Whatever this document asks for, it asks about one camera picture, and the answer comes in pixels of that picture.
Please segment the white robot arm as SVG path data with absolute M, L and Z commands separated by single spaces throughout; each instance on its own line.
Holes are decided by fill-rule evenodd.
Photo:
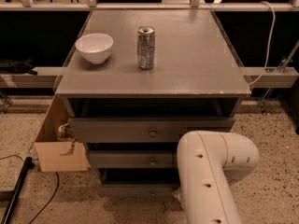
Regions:
M 178 199 L 187 224 L 242 224 L 230 186 L 259 163 L 259 150 L 237 133 L 193 131 L 177 149 Z

